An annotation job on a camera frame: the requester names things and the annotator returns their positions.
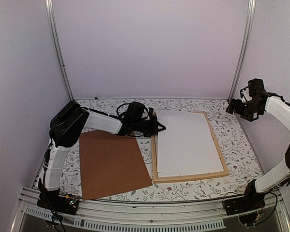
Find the cable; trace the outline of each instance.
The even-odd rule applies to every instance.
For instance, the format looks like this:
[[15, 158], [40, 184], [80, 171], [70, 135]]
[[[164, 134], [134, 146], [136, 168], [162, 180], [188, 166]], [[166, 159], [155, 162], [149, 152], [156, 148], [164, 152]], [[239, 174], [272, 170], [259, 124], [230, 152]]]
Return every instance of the cable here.
[[53, 140], [52, 140], [52, 138], [50, 138], [50, 143], [48, 145], [47, 150], [44, 153], [44, 162], [43, 162], [44, 172], [46, 172], [46, 170], [48, 169], [49, 158], [50, 158], [50, 151], [52, 149], [52, 146], [53, 146]]
[[[267, 220], [268, 220], [268, 219], [273, 215], [273, 213], [274, 213], [275, 210], [276, 210], [277, 204], [278, 204], [278, 196], [277, 196], [275, 193], [272, 193], [272, 192], [269, 192], [269, 193], [272, 194], [272, 195], [274, 195], [274, 196], [276, 197], [275, 206], [274, 206], [274, 209], [272, 210], [272, 212], [269, 214], [269, 216], [268, 216], [266, 219], [264, 219], [263, 221], [261, 221], [261, 222], [259, 222], [259, 223], [253, 224], [253, 226], [246, 226], [246, 225], [242, 224], [241, 221], [240, 221], [240, 216], [238, 216], [238, 217], [237, 217], [237, 218], [238, 218], [238, 221], [239, 221], [239, 222], [240, 222], [244, 227], [246, 227], [246, 228], [251, 228], [251, 227], [258, 226], [258, 225], [260, 225], [260, 224], [266, 222], [266, 221], [267, 221]], [[261, 213], [262, 213], [263, 211], [264, 211], [264, 208], [261, 207], [261, 212], [259, 213], [259, 215], [261, 215]]]
[[242, 88], [242, 89], [240, 90], [241, 98], [245, 98], [245, 101], [246, 101], [246, 102], [248, 102], [248, 100], [247, 100], [247, 98], [246, 98], [245, 95], [244, 95], [244, 91], [245, 91], [247, 88], [248, 88], [248, 86], [245, 87], [245, 88]]
[[[129, 104], [131, 104], [131, 103], [132, 103], [132, 102], [130, 102], [130, 103], [124, 103], [124, 104], [118, 106], [118, 108], [116, 109], [116, 112], [117, 112], [117, 115], [118, 115], [119, 119], [122, 119], [123, 116], [124, 116], [124, 114], [126, 113], [126, 112], [123, 112], [123, 113], [119, 114], [119, 109], [120, 109], [121, 107], [123, 107], [123, 106], [125, 106], [125, 105], [129, 105]], [[146, 119], [148, 118], [148, 116], [149, 116], [149, 111], [148, 111], [147, 107], [145, 107], [145, 111], [147, 112], [147, 115], [146, 115], [145, 117], [140, 118], [140, 120], [146, 120]]]
[[127, 136], [128, 137], [132, 137], [132, 138], [139, 138], [139, 137], [142, 137], [143, 135], [131, 135], [131, 134], [128, 134]]
[[[46, 173], [44, 173], [44, 176], [43, 176], [43, 183], [45, 183], [45, 178], [46, 178]], [[47, 194], [43, 194], [43, 196], [44, 196], [44, 198], [46, 199], [46, 201], [48, 202], [48, 204], [49, 204], [49, 206], [50, 206], [50, 208], [51, 208], [51, 213], [52, 213], [52, 217], [51, 217], [51, 219], [52, 219], [52, 223], [54, 224], [55, 222], [54, 222], [54, 218], [53, 218], [53, 216], [55, 216], [58, 220], [59, 220], [59, 222], [60, 222], [60, 224], [61, 224], [61, 227], [62, 227], [62, 229], [63, 229], [63, 232], [66, 232], [66, 229], [65, 229], [65, 227], [64, 227], [64, 225], [63, 225], [63, 223], [62, 223], [62, 220], [60, 220], [60, 215], [58, 214], [58, 212], [56, 211], [56, 209], [52, 206], [52, 204], [51, 204], [51, 202], [50, 202], [50, 200], [48, 199], [48, 197], [47, 197]], [[57, 231], [57, 232], [61, 232], [61, 231], [59, 231], [57, 228], [56, 228], [56, 226], [53, 226], [53, 228]]]
[[284, 104], [286, 104], [286, 105], [290, 106], [290, 103], [289, 103], [289, 102], [287, 102], [287, 101], [284, 99], [284, 97], [283, 97], [283, 96], [279, 96], [279, 97], [280, 97], [280, 99], [283, 101], [283, 103], [284, 103]]
[[222, 207], [223, 207], [224, 209], [227, 209], [227, 208], [225, 207], [225, 205], [224, 205], [224, 199], [225, 199], [225, 197], [226, 197], [229, 193], [233, 193], [233, 194], [236, 194], [236, 195], [238, 195], [238, 196], [242, 196], [242, 195], [243, 195], [243, 194], [238, 194], [238, 193], [236, 193], [236, 192], [227, 192], [227, 193], [223, 196], [223, 198], [222, 198]]
[[50, 130], [49, 130], [49, 136], [50, 136], [50, 138], [52, 138], [52, 137], [51, 137], [51, 134], [52, 134], [53, 130], [54, 130], [55, 128], [58, 128], [59, 126], [65, 124], [65, 123], [67, 122], [67, 120], [68, 120], [68, 119], [66, 119], [66, 120], [64, 120], [63, 122], [61, 122], [60, 124], [58, 124], [58, 125], [56, 125], [56, 126], [50, 128]]
[[276, 210], [277, 203], [278, 203], [278, 196], [275, 193], [272, 193], [272, 192], [270, 192], [270, 194], [272, 194], [272, 195], [274, 195], [276, 197], [276, 203], [275, 203], [274, 209], [265, 220], [263, 220], [262, 222], [257, 223], [256, 226], [264, 223], [265, 221], [267, 221]]

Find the lavender wall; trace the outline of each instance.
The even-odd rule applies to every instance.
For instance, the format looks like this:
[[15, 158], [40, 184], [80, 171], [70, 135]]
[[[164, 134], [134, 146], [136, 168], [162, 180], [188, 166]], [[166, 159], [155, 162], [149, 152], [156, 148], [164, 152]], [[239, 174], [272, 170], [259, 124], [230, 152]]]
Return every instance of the lavender wall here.
[[[253, 78], [263, 79], [267, 91], [283, 95], [290, 102], [290, 0], [257, 1], [237, 92]], [[290, 132], [270, 115], [241, 123], [264, 171], [269, 171], [284, 158]], [[281, 191], [290, 215], [290, 186]]]
[[228, 97], [248, 1], [56, 0], [76, 98]]
[[50, 119], [68, 101], [42, 0], [0, 0], [0, 232], [36, 177]]

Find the stack of paper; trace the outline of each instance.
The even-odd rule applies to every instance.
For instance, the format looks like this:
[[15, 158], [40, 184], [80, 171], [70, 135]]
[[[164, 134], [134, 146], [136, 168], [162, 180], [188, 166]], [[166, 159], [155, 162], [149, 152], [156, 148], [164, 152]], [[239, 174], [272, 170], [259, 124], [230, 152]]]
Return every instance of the stack of paper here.
[[157, 139], [158, 177], [223, 171], [208, 122], [203, 113], [157, 111], [166, 130]]

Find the floral tablecloth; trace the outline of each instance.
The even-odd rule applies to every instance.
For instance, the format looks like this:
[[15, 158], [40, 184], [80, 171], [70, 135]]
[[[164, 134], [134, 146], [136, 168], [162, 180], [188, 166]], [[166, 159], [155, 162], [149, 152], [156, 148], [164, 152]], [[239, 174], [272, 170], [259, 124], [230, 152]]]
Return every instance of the floral tablecloth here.
[[[106, 99], [78, 100], [82, 106], [108, 114], [116, 114], [119, 105], [138, 101], [147, 107], [181, 112], [205, 111], [213, 127], [229, 175], [226, 177], [173, 184], [153, 184], [150, 187], [126, 192], [103, 199], [133, 202], [195, 201], [223, 197], [227, 192], [243, 193], [247, 183], [262, 174], [243, 129], [234, 115], [227, 114], [225, 100], [195, 99]], [[148, 138], [137, 139], [149, 174], [152, 177], [151, 143]], [[60, 179], [62, 193], [81, 196], [79, 142], [68, 153]]]

